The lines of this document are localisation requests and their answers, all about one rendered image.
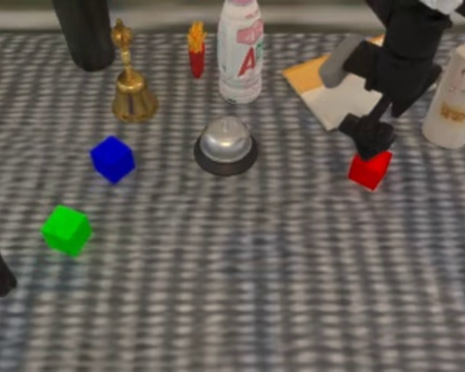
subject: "golden bell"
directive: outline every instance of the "golden bell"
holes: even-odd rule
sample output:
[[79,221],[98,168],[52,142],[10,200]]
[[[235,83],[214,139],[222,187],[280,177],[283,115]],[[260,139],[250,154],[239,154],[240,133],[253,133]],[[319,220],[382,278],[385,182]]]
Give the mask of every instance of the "golden bell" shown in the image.
[[158,109],[157,97],[148,88],[146,78],[133,70],[129,45],[133,39],[131,29],[117,19],[112,29],[112,41],[120,49],[124,71],[117,77],[112,112],[124,122],[144,122]]

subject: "blue cube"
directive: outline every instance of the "blue cube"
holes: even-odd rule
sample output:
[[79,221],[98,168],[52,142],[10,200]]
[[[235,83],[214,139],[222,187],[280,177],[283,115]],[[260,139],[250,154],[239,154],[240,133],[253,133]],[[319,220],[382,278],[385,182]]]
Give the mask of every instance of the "blue cube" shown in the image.
[[107,137],[90,154],[97,172],[113,184],[136,167],[131,148],[114,136]]

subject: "green cube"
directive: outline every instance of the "green cube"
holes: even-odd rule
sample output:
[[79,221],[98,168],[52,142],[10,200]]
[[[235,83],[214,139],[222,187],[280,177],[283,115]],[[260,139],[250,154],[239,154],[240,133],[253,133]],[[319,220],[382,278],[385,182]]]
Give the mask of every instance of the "green cube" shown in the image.
[[92,231],[84,213],[58,205],[41,227],[41,233],[51,249],[76,257]]

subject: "cube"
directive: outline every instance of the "cube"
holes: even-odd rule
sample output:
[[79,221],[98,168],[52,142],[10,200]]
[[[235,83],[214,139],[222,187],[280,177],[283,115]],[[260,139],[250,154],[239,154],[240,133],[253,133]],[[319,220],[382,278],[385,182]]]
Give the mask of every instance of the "cube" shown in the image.
[[351,163],[348,178],[374,191],[388,171],[392,157],[393,154],[390,151],[384,151],[365,161],[357,153]]
[[133,151],[114,136],[107,137],[90,154],[96,171],[113,184],[135,168]]
[[78,256],[91,236],[88,217],[63,205],[58,205],[41,227],[46,244],[71,257]]

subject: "dark cylinder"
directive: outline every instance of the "dark cylinder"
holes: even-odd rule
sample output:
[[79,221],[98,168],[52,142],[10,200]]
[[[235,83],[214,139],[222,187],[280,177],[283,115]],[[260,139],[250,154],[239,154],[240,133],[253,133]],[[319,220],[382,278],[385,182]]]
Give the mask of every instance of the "dark cylinder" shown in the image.
[[72,60],[99,71],[115,58],[107,0],[52,0]]

